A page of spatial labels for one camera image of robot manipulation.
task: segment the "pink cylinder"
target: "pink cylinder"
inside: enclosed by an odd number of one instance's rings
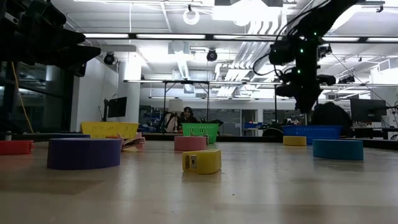
[[[174,150],[199,151],[206,150],[206,137],[201,136],[175,136]]]

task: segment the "plastic basket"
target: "plastic basket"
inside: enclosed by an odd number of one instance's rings
[[[136,137],[137,123],[123,122],[82,122],[83,134],[89,134],[91,138],[116,137],[118,134],[125,139]]]
[[[306,136],[307,144],[312,145],[314,139],[338,139],[342,126],[284,126],[285,136]]]
[[[218,124],[182,123],[182,132],[184,136],[191,136],[191,133],[195,136],[207,135],[209,144],[214,144],[217,138]]]

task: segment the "yellow cylinder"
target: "yellow cylinder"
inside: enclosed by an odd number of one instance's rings
[[[285,146],[307,146],[307,137],[305,136],[284,136]]]

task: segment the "cylindrical block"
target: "cylindrical block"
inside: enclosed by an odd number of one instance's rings
[[[174,150],[199,151],[206,149],[206,137],[201,136],[175,136]]]
[[[307,146],[307,137],[305,136],[284,136],[285,146]]]
[[[121,139],[50,139],[47,168],[99,169],[120,165]]]
[[[0,155],[30,154],[33,141],[0,141]]]
[[[324,159],[363,160],[363,142],[314,139],[313,156]]]

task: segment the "green basket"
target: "green basket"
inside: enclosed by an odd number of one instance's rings
[[[218,124],[191,124],[182,123],[184,136],[205,136],[209,137],[209,144],[214,144],[217,138]]]

